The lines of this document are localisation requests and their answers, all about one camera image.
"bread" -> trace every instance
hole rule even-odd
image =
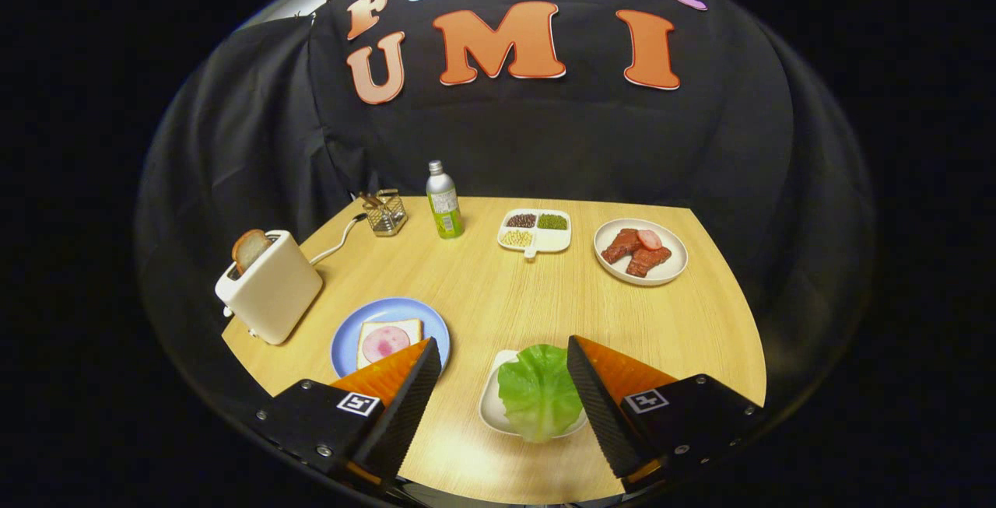
[[[249,266],[259,259],[259,256],[263,255],[263,252],[271,245],[273,242],[266,237],[266,233],[262,230],[249,230],[242,234],[242,237],[232,246],[232,261],[235,262],[235,268],[238,269],[239,275],[245,274]]]
[[[356,341],[356,369],[362,369],[362,367],[369,366],[371,362],[366,359],[366,355],[363,354],[363,342],[366,341],[367,337],[374,331],[380,330],[380,328],[393,327],[399,328],[399,330],[404,331],[409,336],[409,345],[414,345],[416,342],[423,339],[423,321],[421,320],[401,320],[401,321],[367,321],[359,328],[359,339]]]

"toaster cord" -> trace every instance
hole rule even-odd
[[[345,235],[349,234],[349,231],[352,230],[352,228],[353,228],[354,225],[356,225],[356,222],[359,222],[360,220],[363,220],[364,218],[366,218],[366,213],[365,212],[362,212],[362,213],[360,213],[360,214],[358,214],[356,216],[353,216],[352,220],[349,221],[349,224],[345,225],[345,230],[342,231],[342,241],[338,242],[338,246],[335,246],[334,248],[328,248],[327,250],[323,250],[323,252],[321,252],[317,257],[315,257],[314,259],[310,260],[310,263],[314,265],[314,264],[318,263],[319,261],[323,260],[324,258],[330,256],[331,254],[337,252],[337,250],[339,248],[341,248],[343,244],[345,244]]]

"blue plate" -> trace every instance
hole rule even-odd
[[[442,370],[445,370],[446,360],[449,359],[449,330],[436,310],[410,298],[384,298],[349,314],[338,326],[335,337],[331,338],[331,369],[338,377],[355,373],[359,329],[366,321],[399,321],[414,317],[423,321],[423,338],[434,337],[437,340],[439,360]]]

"orange letter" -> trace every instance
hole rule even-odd
[[[352,68],[352,83],[356,86],[356,94],[360,100],[370,105],[377,105],[394,100],[402,92],[402,87],[405,85],[405,64],[402,62],[403,39],[405,32],[394,32],[377,43],[377,47],[384,50],[384,57],[388,60],[388,81],[382,86],[374,85],[374,79],[370,77],[370,54],[374,52],[370,47],[354,51],[345,60],[349,68]]]
[[[633,64],[622,74],[634,85],[655,89],[676,89],[682,85],[672,72],[672,57],[668,50],[668,33],[675,25],[660,16],[620,9],[615,13],[630,25],[633,41]]]
[[[492,30],[469,9],[439,16],[433,26],[442,30],[446,53],[446,71],[439,76],[439,82],[445,86],[474,82],[477,69],[467,64],[468,53],[494,79],[512,46],[515,61],[508,72],[516,79],[557,79],[565,75],[566,66],[557,61],[554,51],[551,21],[555,14],[557,5],[552,2],[519,2],[508,9],[498,30]]]
[[[355,40],[360,33],[366,32],[375,23],[381,21],[380,16],[374,16],[374,11],[383,11],[388,5],[388,0],[359,0],[349,5],[348,11],[352,16],[352,29],[346,34],[347,40]]]

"green beans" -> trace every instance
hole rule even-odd
[[[541,214],[538,227],[547,230],[566,230],[566,218],[556,214]]]

